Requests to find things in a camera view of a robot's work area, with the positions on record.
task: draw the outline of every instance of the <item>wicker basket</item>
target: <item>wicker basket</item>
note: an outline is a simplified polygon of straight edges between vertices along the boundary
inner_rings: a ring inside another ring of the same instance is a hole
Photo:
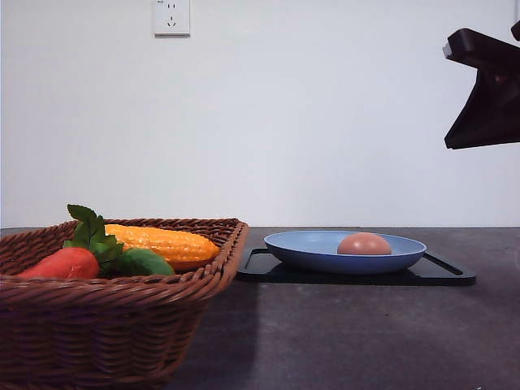
[[[27,281],[11,275],[61,248],[76,221],[2,238],[0,388],[162,388],[208,301],[232,282],[249,229],[238,219],[107,222],[195,232],[221,251],[173,276]]]

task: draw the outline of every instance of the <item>blue plate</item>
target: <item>blue plate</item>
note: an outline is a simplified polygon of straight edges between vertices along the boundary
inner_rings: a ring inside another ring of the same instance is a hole
[[[267,248],[281,262],[293,267],[336,274],[373,275],[404,270],[420,260],[426,246],[419,241],[379,234],[388,241],[391,254],[338,254],[340,242],[357,232],[304,230],[271,234]]]

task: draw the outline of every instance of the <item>corn cob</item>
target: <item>corn cob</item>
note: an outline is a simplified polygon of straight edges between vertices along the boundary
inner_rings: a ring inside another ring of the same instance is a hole
[[[158,227],[138,227],[107,224],[106,234],[113,234],[124,244],[123,250],[147,248],[162,256],[174,271],[188,271],[210,262],[219,247],[195,233],[160,229]]]

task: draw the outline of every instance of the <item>outlet faceplate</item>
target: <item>outlet faceplate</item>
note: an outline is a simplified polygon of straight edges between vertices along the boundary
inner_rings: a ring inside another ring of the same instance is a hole
[[[156,37],[189,37],[190,0],[155,0]]]

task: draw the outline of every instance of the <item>dark countertop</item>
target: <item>dark countertop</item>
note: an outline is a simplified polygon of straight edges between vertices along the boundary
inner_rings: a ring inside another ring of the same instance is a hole
[[[343,229],[419,240],[477,283],[235,280],[211,301],[166,390],[520,389],[520,227]],[[297,228],[253,227],[247,247],[287,230]]]

